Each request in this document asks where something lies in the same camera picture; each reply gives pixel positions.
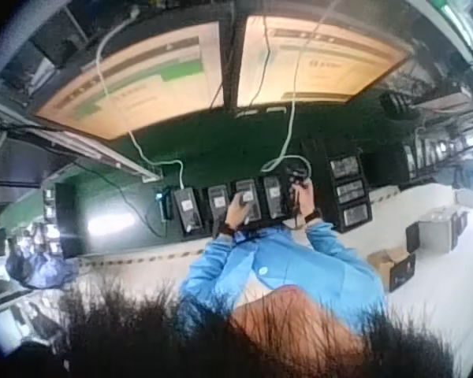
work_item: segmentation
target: factory workstation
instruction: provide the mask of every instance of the factory workstation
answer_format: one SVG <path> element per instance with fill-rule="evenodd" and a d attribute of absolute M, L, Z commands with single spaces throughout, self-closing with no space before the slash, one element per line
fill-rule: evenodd
<path fill-rule="evenodd" d="M 473 0 L 7 0 L 0 378 L 473 378 Z"/>

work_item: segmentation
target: hand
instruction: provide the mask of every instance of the hand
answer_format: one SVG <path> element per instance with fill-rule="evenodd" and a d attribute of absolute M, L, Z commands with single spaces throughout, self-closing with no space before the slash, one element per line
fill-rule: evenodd
<path fill-rule="evenodd" d="M 315 210 L 314 204 L 314 186 L 310 179 L 305 180 L 303 185 L 293 184 L 295 198 L 300 203 L 300 213 L 304 217 Z"/>
<path fill-rule="evenodd" d="M 226 214 L 226 224 L 232 229 L 236 230 L 240 226 L 245 217 L 247 216 L 251 204 L 247 203 L 245 206 L 240 204 L 243 193 L 236 193 L 235 197 L 231 201 L 228 207 L 228 213 Z"/>

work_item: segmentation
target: blue sleeve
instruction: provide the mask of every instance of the blue sleeve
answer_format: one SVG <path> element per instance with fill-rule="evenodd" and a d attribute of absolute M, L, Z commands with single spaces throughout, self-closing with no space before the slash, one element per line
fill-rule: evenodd
<path fill-rule="evenodd" d="M 181 296 L 194 295 L 200 300 L 213 294 L 217 278 L 231 252 L 233 241 L 219 237 L 207 244 L 202 256 L 191 264 L 189 273 L 181 285 Z"/>
<path fill-rule="evenodd" d="M 307 228 L 307 238 L 314 250 L 342 260 L 360 272 L 375 276 L 376 272 L 371 265 L 358 257 L 355 250 L 345 247 L 332 228 L 333 225 L 326 222 L 319 222 Z"/>

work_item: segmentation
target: white cable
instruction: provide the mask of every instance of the white cable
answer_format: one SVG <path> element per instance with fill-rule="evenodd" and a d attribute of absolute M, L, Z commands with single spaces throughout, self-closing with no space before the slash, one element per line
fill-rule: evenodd
<path fill-rule="evenodd" d="M 276 169 L 278 167 L 279 164 L 281 164 L 281 162 L 284 159 L 300 159 L 303 162 L 305 162 L 305 164 L 307 164 L 308 171 L 309 171 L 308 177 L 310 178 L 310 176 L 311 176 L 311 164 L 305 157 L 300 156 L 300 155 L 286 155 L 287 149 L 289 147 L 289 143 L 291 142 L 292 126 L 294 124 L 294 117 L 296 115 L 296 81 L 297 81 L 297 78 L 298 78 L 298 70 L 300 68 L 301 57 L 303 56 L 303 53 L 304 53 L 306 47 L 308 46 L 308 44 L 312 40 L 312 36 L 315 35 L 317 30 L 324 23 L 324 20 L 331 14 L 331 12 L 333 11 L 333 8 L 340 1 L 341 0 L 335 0 L 334 2 L 332 2 L 327 7 L 326 11 L 322 15 L 322 17 L 319 19 L 317 25 L 315 25 L 314 30 L 312 30 L 312 32 L 310 34 L 310 37 L 307 39 L 307 41 L 305 41 L 305 43 L 301 47 L 300 54 L 298 55 L 298 59 L 296 60 L 296 67 L 294 69 L 294 78 L 293 78 L 293 82 L 292 82 L 291 115 L 289 116 L 289 125 L 288 125 L 288 130 L 287 130 L 287 136 L 285 138 L 284 145 L 282 146 L 281 153 L 275 159 L 272 159 L 272 160 L 268 161 L 267 163 L 265 163 L 264 166 L 261 167 L 261 172 L 271 172 L 271 171 L 273 171 L 274 169 Z"/>
<path fill-rule="evenodd" d="M 135 146 L 136 150 L 139 153 L 139 156 L 144 160 L 146 163 L 148 163 L 151 167 L 156 167 L 159 165 L 173 165 L 173 164 L 178 164 L 181 166 L 181 169 L 179 171 L 179 185 L 181 186 L 181 189 L 184 189 L 184 181 L 182 180 L 182 176 L 184 174 L 184 163 L 181 160 L 170 160 L 170 161 L 150 161 L 145 157 L 142 151 L 142 147 L 140 147 L 140 144 L 136 141 L 135 136 L 133 135 L 131 131 L 131 125 L 128 122 L 128 118 L 126 117 L 125 112 L 121 109 L 121 107 L 112 99 L 112 96 L 110 96 L 109 93 L 109 88 L 107 87 L 105 83 L 105 77 L 103 77 L 102 73 L 102 51 L 105 45 L 121 30 L 126 28 L 128 25 L 130 25 L 133 21 L 136 20 L 136 18 L 139 16 L 140 10 L 137 7 L 132 8 L 132 12 L 130 13 L 130 17 L 126 20 L 124 20 L 122 23 L 120 23 L 116 28 L 112 29 L 109 31 L 105 37 L 103 37 L 102 42 L 100 42 L 98 49 L 96 49 L 96 57 L 95 57 L 95 63 L 96 63 L 96 72 L 98 73 L 98 78 L 100 79 L 100 83 L 102 84 L 103 92 L 105 93 L 105 97 L 107 100 L 111 101 L 114 105 L 114 108 L 118 110 L 120 113 L 121 118 L 123 121 L 127 124 L 128 126 L 128 135 L 130 139 L 132 140 L 133 146 Z"/>

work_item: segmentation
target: hair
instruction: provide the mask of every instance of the hair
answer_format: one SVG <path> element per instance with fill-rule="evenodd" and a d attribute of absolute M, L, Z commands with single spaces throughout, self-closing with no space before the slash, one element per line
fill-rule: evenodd
<path fill-rule="evenodd" d="M 322 359 L 316 361 L 292 357 L 294 344 L 284 348 L 290 324 L 276 322 L 273 310 L 259 330 L 266 342 L 256 343 L 231 320 L 224 300 L 208 308 L 170 293 L 136 299 L 113 289 L 88 302 L 71 292 L 60 303 L 65 333 L 54 345 L 54 357 L 71 378 L 459 376 L 446 343 L 412 322 L 391 321 L 381 310 L 365 316 L 357 358 L 328 342 L 319 344 Z"/>

